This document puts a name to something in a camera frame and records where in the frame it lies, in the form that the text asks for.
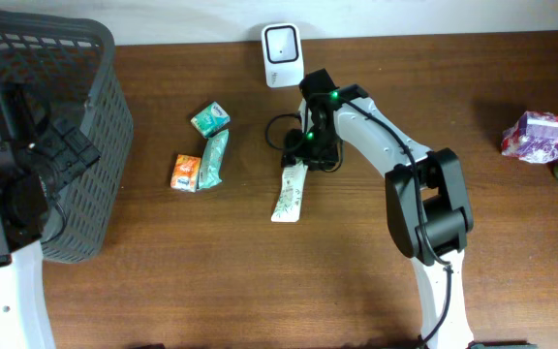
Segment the white green cosmetic tube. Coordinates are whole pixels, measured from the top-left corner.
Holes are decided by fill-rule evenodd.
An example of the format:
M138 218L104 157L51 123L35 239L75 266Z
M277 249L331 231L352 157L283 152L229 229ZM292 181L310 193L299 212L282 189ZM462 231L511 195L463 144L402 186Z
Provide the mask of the white green cosmetic tube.
M307 170L308 167L302 161L283 170L280 195L271 215L272 222L295 223L299 220Z

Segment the teal wet wipes pack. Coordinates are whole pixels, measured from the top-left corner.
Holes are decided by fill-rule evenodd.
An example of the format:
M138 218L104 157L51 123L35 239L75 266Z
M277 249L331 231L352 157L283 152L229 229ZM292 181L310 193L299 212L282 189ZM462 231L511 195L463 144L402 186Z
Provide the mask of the teal wet wipes pack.
M220 169L227 148L230 132L228 129L211 137L205 147L201 159L199 189L209 189L222 182Z

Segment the small teal tissue packet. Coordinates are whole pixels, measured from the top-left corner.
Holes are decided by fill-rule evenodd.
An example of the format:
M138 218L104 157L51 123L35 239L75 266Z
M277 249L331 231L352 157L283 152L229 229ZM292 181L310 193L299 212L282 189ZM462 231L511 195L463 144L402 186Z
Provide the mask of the small teal tissue packet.
M208 139L231 121L229 114L217 103L212 102L192 119L193 127Z

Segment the orange small box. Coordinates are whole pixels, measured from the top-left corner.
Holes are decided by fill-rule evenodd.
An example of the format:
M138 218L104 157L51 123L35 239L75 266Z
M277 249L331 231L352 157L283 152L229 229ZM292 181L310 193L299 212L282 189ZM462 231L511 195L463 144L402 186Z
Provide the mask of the orange small box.
M178 154L170 178L170 187L194 193L198 187L201 162L199 157Z

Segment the purple white sanitary pad pack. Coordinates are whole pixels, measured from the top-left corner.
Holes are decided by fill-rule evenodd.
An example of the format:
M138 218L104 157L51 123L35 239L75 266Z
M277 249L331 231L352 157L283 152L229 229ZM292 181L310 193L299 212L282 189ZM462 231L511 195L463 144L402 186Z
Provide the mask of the purple white sanitary pad pack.
M503 132L501 154L531 164L558 160L558 115L526 111Z

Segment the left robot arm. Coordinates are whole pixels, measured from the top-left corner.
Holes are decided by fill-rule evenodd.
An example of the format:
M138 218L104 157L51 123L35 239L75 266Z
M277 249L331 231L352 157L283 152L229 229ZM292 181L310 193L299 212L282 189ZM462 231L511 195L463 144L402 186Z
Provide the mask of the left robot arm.
M0 348L52 348L43 283L47 215L99 162L79 128L26 84L0 84Z

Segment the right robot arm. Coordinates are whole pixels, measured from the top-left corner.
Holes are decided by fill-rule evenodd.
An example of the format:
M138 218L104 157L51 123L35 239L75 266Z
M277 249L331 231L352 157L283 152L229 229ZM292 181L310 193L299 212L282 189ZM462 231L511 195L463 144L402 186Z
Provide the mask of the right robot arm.
M351 144L385 181L387 229L418 284L418 347L470 347L462 265L474 218L459 158L448 148L417 143L384 117L362 87L339 87L326 70L306 75L299 90L300 126L281 148L274 221L296 221L307 172L337 171L344 143Z

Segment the white barcode scanner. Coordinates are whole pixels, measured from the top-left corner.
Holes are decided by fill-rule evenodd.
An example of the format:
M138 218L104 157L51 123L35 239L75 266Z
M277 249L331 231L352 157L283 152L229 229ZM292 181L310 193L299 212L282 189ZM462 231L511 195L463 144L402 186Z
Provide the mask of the white barcode scanner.
M304 78L299 29L292 23L268 24L261 32L266 84L270 88L299 85Z

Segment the grey plastic mesh basket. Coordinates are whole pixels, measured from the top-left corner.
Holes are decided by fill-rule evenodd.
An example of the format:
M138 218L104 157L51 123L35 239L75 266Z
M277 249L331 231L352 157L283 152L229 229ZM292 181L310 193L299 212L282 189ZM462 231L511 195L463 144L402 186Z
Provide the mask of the grey plastic mesh basket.
M68 118L100 153L99 161L63 188L46 221L43 253L55 263L97 256L133 137L133 117L118 82L115 43L104 24L0 10L0 83L26 84Z

